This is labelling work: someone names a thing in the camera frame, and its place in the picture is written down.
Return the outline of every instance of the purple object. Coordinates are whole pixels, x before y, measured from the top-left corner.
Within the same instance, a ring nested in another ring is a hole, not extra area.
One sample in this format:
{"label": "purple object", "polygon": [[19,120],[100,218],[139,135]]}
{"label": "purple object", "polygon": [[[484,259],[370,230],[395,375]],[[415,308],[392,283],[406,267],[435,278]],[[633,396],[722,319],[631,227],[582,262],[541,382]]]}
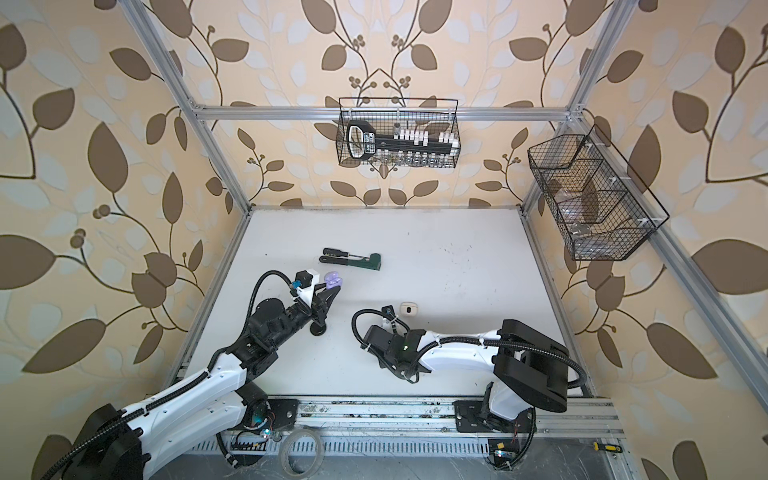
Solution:
{"label": "purple object", "polygon": [[338,272],[328,272],[326,273],[325,278],[323,278],[326,282],[326,288],[333,288],[335,286],[341,286],[343,283],[343,280],[341,277],[339,277]]}

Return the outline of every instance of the wire mesh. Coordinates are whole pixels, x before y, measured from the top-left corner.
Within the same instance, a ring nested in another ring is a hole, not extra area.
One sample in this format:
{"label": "wire mesh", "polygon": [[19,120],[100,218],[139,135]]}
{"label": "wire mesh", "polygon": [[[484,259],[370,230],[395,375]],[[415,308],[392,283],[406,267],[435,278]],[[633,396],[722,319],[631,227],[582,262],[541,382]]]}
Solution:
{"label": "wire mesh", "polygon": [[610,166],[598,138],[593,131],[560,135],[529,148],[529,164],[572,258],[625,260],[669,215],[641,206],[624,183],[631,178]]}
{"label": "wire mesh", "polygon": [[461,152],[457,100],[406,100],[420,102],[418,107],[392,104],[390,98],[364,100],[367,102],[359,106],[357,98],[339,99],[336,153],[340,165],[456,167]]}

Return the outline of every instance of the floral wallpaper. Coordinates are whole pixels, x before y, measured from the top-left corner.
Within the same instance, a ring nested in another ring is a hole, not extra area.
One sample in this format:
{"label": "floral wallpaper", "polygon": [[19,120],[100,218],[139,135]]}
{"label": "floral wallpaper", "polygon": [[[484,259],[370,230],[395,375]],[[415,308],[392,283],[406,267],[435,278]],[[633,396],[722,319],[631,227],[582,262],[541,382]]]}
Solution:
{"label": "floral wallpaper", "polygon": [[[214,134],[256,207],[490,207],[517,205],[533,181],[525,151],[546,122],[465,122],[457,168],[339,165],[336,125],[219,121]],[[211,194],[219,182],[207,184]]]}
{"label": "floral wallpaper", "polygon": [[240,220],[114,6],[0,2],[6,478],[161,387]]}
{"label": "floral wallpaper", "polygon": [[612,2],[147,0],[199,104],[563,107]]}
{"label": "floral wallpaper", "polygon": [[653,247],[577,263],[545,205],[530,218],[597,393],[616,405],[646,478],[763,478],[768,415]]}
{"label": "floral wallpaper", "polygon": [[768,4],[640,2],[585,110],[768,347]]}

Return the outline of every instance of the green tool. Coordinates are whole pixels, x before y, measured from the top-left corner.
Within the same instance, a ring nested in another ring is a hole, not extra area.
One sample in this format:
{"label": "green tool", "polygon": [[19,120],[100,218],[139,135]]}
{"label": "green tool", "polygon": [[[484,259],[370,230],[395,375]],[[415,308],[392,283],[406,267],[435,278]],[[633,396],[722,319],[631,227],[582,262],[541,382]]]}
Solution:
{"label": "green tool", "polygon": [[361,257],[360,255],[350,255],[349,252],[343,252],[335,248],[324,248],[323,256],[320,257],[320,262],[334,263],[336,265],[359,266],[360,268],[367,268],[368,270],[381,270],[382,256],[378,253],[371,253],[370,257]]}

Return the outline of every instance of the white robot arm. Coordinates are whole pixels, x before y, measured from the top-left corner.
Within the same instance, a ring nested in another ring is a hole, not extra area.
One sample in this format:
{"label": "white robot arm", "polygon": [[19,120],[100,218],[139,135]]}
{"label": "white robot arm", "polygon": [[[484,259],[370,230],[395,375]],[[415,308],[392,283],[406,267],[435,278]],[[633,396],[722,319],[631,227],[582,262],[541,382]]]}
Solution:
{"label": "white robot arm", "polygon": [[[384,328],[372,325],[361,337],[357,318],[364,313],[383,317]],[[397,325],[406,332],[399,334]],[[483,405],[491,427],[514,420],[531,407],[564,412],[568,389],[586,378],[581,366],[568,358],[568,349],[517,320],[504,320],[501,329],[490,332],[444,335],[411,329],[392,306],[386,306],[355,313],[352,331],[360,347],[379,359],[381,368],[409,382],[418,382],[422,373],[445,369],[493,372],[500,381],[489,386]],[[568,367],[579,379],[568,381]]]}
{"label": "white robot arm", "polygon": [[[279,276],[290,288],[294,302],[288,308],[274,298],[253,310],[261,283]],[[197,443],[251,419],[269,415],[266,393],[253,380],[277,359],[277,349],[311,322],[310,331],[326,331],[326,316],[341,288],[337,275],[305,270],[291,282],[271,270],[259,278],[248,307],[247,320],[237,341],[217,350],[207,368],[142,402],[118,411],[106,405],[91,414],[75,447],[43,476],[50,480],[63,470],[64,480],[150,478],[157,470]],[[227,461],[234,458],[223,449]]]}

